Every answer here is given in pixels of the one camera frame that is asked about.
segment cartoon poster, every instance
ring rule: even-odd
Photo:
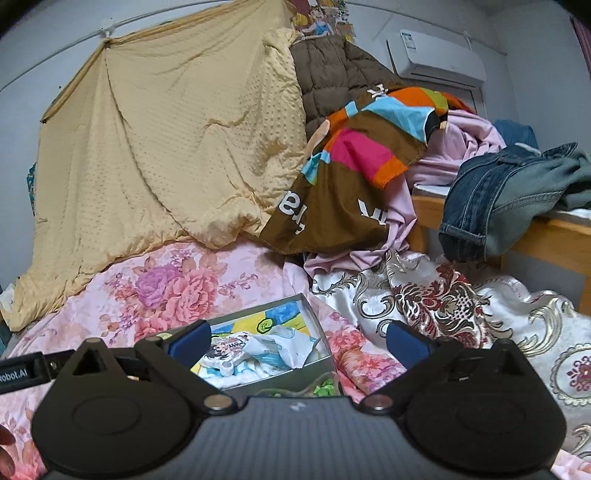
[[[297,11],[292,23],[304,38],[342,35],[353,41],[355,32],[349,23],[345,0],[289,0]]]

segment beige blanket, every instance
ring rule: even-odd
[[[43,119],[33,264],[2,310],[11,330],[119,259],[260,232],[306,143],[289,21],[282,0],[238,0],[95,52]]]

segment blue clothing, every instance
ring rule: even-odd
[[[507,145],[524,143],[530,147],[538,148],[534,129],[529,125],[521,125],[513,120],[497,120],[494,125]]]
[[[507,252],[537,215],[591,206],[591,159],[576,143],[540,152],[517,144],[465,161],[443,208],[439,240],[451,261]]]

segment green object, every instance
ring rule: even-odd
[[[329,378],[325,380],[322,385],[317,385],[312,395],[315,397],[335,397],[336,396],[336,389],[335,389],[335,382]]]

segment wooden bed frame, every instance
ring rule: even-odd
[[[417,223],[408,237],[412,250],[427,253],[427,230],[439,230],[443,204],[444,198],[413,195]],[[591,227],[559,219],[534,218],[511,250],[583,274],[585,284],[577,310],[591,315]],[[502,267],[503,258],[489,263]]]

